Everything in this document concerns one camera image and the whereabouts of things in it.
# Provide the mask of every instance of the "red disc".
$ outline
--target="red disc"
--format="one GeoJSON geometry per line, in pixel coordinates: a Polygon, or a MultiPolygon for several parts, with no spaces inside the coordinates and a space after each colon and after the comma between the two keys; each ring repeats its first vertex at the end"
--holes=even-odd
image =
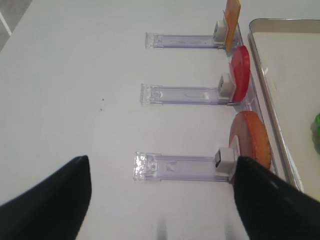
{"type": "Polygon", "coordinates": [[[234,77],[235,92],[233,102],[241,102],[248,91],[250,80],[250,56],[246,46],[238,46],[232,56],[230,73],[234,77]]]}

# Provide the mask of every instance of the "white surface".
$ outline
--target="white surface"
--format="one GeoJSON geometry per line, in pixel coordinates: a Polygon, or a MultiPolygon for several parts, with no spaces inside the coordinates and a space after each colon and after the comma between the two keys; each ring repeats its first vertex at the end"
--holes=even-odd
{"type": "MultiPolygon", "coordinates": [[[[223,51],[146,50],[144,37],[212,34],[224,7],[224,0],[33,0],[0,54],[0,203],[87,154],[93,193],[79,240],[155,239],[162,217],[169,239],[243,239],[227,183],[132,180],[135,151],[213,156],[228,145],[232,107],[139,103],[141,83],[218,84],[228,72],[223,51]]],[[[316,18],[319,7],[243,0],[244,41],[254,18],[316,18]]]]}
{"type": "Polygon", "coordinates": [[[311,131],[320,112],[320,34],[256,32],[254,40],[304,192],[320,200],[320,155],[311,131]]]}

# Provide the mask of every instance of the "tray rim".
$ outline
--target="tray rim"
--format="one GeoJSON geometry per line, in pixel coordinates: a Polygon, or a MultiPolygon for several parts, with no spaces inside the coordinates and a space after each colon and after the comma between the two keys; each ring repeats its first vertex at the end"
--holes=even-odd
{"type": "MultiPolygon", "coordinates": [[[[258,72],[258,76],[259,76],[260,84],[262,87],[262,92],[263,92],[263,95],[265,98],[266,106],[268,109],[268,113],[269,113],[269,116],[271,119],[273,132],[275,133],[275,136],[276,136],[276,142],[278,145],[281,162],[284,167],[284,172],[287,174],[286,177],[287,177],[288,182],[292,186],[296,187],[297,189],[299,189],[300,191],[303,192],[303,181],[299,177],[299,173],[298,173],[297,167],[295,165],[294,159],[292,158],[290,151],[286,145],[285,138],[284,138],[281,126],[280,126],[279,118],[278,118],[278,115],[277,115],[277,112],[275,109],[275,105],[274,105],[274,102],[271,97],[271,92],[270,92],[270,89],[267,84],[266,75],[265,75],[265,72],[264,72],[263,66],[262,66],[262,61],[261,61],[261,58],[258,54],[258,48],[257,48],[256,41],[254,38],[254,33],[256,33],[258,31],[257,31],[257,29],[254,29],[254,27],[253,27],[253,24],[255,24],[257,21],[266,21],[266,22],[269,22],[269,21],[287,22],[287,21],[289,21],[289,22],[291,22],[291,24],[292,24],[292,22],[303,21],[306,24],[308,22],[320,24],[320,19],[256,18],[256,19],[253,19],[249,24],[248,39],[249,39],[250,47],[252,49],[252,55],[253,55],[255,66],[256,66],[256,69],[258,72]]],[[[261,32],[272,33],[272,31],[261,31],[261,32]]],[[[298,31],[286,31],[286,33],[299,33],[299,32],[298,31]]]]}

